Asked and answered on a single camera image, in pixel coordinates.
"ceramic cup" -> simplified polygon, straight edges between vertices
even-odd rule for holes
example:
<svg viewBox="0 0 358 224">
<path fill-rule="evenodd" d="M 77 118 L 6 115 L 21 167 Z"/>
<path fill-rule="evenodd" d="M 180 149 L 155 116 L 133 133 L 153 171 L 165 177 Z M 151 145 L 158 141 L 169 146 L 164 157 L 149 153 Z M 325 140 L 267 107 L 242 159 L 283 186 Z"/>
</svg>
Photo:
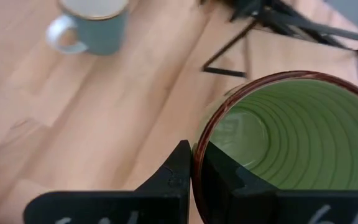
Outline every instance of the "ceramic cup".
<svg viewBox="0 0 358 224">
<path fill-rule="evenodd" d="M 65 54 L 88 51 L 107 55 L 120 49 L 127 21 L 127 0 L 58 0 L 63 15 L 47 30 L 47 41 Z M 74 29 L 77 42 L 59 44 L 62 35 Z"/>
<path fill-rule="evenodd" d="M 279 189 L 358 190 L 358 87 L 317 72 L 263 77 L 211 105 L 196 139 L 198 205 L 208 141 Z"/>
</svg>

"wooden surface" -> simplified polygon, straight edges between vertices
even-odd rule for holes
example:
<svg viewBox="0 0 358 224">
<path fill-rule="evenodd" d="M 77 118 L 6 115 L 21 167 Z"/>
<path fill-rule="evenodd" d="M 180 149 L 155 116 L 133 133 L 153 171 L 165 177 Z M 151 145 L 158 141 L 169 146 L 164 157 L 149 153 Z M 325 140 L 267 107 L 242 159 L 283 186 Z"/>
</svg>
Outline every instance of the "wooden surface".
<svg viewBox="0 0 358 224">
<path fill-rule="evenodd" d="M 53 1 L 0 0 L 0 224 L 22 223 L 26 203 L 51 190 L 135 189 L 192 139 L 208 104 L 247 81 L 200 67 L 250 20 L 229 24 L 230 10 L 194 0 L 130 10 L 118 54 L 61 55 L 44 41 L 59 15 Z M 352 52 L 257 30 L 214 66 L 250 78 L 310 69 L 358 84 Z M 201 223 L 193 197 L 190 223 Z"/>
</svg>

